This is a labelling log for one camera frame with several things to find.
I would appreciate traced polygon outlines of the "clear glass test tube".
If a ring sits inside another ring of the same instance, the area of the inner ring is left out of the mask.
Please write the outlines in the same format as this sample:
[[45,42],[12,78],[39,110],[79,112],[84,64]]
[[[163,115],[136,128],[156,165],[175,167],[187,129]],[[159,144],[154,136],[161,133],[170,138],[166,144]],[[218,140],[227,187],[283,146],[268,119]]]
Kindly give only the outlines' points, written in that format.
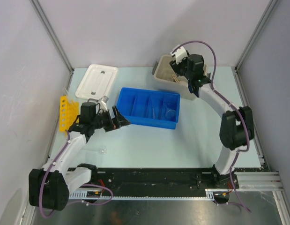
[[73,99],[71,98],[71,95],[69,94],[69,92],[66,88],[63,88],[63,93],[66,96],[68,102],[70,102],[70,103],[74,102]]

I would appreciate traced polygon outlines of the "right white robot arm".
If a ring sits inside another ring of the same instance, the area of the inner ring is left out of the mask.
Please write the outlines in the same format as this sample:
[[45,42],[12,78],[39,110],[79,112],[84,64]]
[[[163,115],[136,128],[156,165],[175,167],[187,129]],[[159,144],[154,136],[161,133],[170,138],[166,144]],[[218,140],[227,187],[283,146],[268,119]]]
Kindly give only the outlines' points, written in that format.
[[186,78],[190,93],[205,101],[221,118],[219,131],[223,145],[220,156],[212,166],[211,183],[222,188],[232,178],[234,165],[241,152],[247,152],[254,138],[253,112],[249,106],[236,107],[205,75],[204,58],[198,54],[173,53],[169,63],[177,76]]

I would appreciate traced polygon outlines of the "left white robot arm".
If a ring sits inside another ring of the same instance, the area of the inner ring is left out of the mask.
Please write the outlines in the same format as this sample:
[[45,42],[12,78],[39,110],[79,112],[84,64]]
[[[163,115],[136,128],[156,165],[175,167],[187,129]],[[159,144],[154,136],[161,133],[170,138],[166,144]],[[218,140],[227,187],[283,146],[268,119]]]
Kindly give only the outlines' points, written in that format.
[[104,102],[82,103],[80,115],[66,131],[64,146],[53,159],[29,173],[30,205],[39,209],[61,211],[76,189],[83,185],[91,188],[98,183],[98,175],[93,173],[93,165],[79,165],[72,172],[68,169],[95,130],[110,132],[130,125],[116,106],[112,107],[112,111],[113,117]]

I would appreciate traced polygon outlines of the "wooden test tube clamp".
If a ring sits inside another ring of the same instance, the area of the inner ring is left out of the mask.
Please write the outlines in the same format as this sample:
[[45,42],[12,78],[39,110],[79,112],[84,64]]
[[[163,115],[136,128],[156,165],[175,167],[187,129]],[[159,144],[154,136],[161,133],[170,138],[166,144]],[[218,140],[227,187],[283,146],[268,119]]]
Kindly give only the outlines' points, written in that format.
[[177,76],[176,74],[171,74],[171,77],[174,82],[180,84],[180,85],[186,85],[187,79],[184,76]]

